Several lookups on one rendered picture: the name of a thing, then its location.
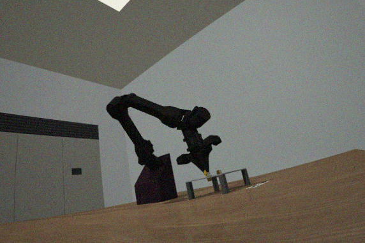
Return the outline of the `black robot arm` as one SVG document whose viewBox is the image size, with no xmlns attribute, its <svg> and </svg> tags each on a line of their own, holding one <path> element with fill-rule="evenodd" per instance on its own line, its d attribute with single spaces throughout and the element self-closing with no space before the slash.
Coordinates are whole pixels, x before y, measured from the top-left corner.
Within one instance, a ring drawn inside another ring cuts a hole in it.
<svg viewBox="0 0 365 243">
<path fill-rule="evenodd" d="M 192 111 L 171 106 L 164 107 L 141 98 L 134 93 L 116 96 L 109 102 L 106 108 L 108 114 L 120 122 L 135 145 L 138 163 L 146 165 L 150 169 L 149 172 L 160 169 L 162 159 L 157 158 L 153 154 L 153 144 L 150 140 L 143 139 L 135 127 L 128 115 L 129 107 L 158 118 L 169 128 L 181 130 L 183 136 L 190 131 L 197 131 L 197 128 L 203 126 L 211 118 L 209 111 L 203 107 L 195 106 Z"/>
</svg>

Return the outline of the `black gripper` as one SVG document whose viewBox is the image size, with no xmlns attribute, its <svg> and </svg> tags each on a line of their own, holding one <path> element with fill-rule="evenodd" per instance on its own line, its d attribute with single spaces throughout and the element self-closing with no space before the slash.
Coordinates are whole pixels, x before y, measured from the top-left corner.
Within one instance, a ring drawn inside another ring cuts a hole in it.
<svg viewBox="0 0 365 243">
<path fill-rule="evenodd" d="M 201 136 L 198 131 L 190 131 L 185 134 L 183 142 L 186 142 L 188 145 L 187 151 L 190 153 L 180 155 L 176 161 L 178 165 L 192 162 L 204 173 L 204 170 L 209 172 L 209 153 L 212 151 L 209 146 L 211 144 L 218 145 L 222 141 L 218 135 L 210 135 L 203 141 Z"/>
</svg>

